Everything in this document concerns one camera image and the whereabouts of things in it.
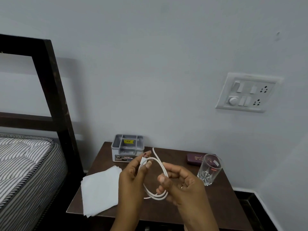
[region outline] hand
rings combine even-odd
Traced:
[[[203,182],[182,166],[163,162],[168,172],[158,176],[160,186],[157,194],[168,191],[166,200],[178,207],[179,213],[188,231],[218,231],[218,226],[212,213]],[[175,184],[170,178],[178,178]]]
[[[151,151],[145,153],[146,158],[150,155]],[[138,224],[139,213],[144,200],[143,182],[152,164],[151,161],[148,161],[138,170],[142,156],[143,154],[133,159],[120,173],[118,208],[111,228],[112,231],[135,230]]]

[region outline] mattress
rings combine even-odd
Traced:
[[[52,139],[0,134],[0,230],[32,230],[66,174]]]

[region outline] person's right hand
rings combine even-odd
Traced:
[[[157,194],[168,191],[166,200],[179,209],[180,215],[188,231],[218,231],[203,182],[182,166],[163,162],[168,172],[158,176],[160,186]],[[170,178],[178,178],[180,183],[173,183]]]

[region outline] white switch plate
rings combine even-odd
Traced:
[[[267,101],[282,82],[280,77],[228,73],[216,108],[264,113]],[[237,98],[236,104],[233,99],[234,105],[229,103],[232,97]]]

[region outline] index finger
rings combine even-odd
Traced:
[[[167,171],[178,174],[183,179],[186,179],[188,176],[193,176],[192,172],[187,170],[186,168],[174,165],[170,163],[163,162],[163,165]]]
[[[146,151],[145,153],[140,154],[139,156],[134,158],[131,162],[129,162],[127,167],[136,168],[140,164],[140,161],[141,161],[141,158],[143,157],[143,155],[145,155],[145,157],[148,157],[149,155],[151,155],[151,151]]]

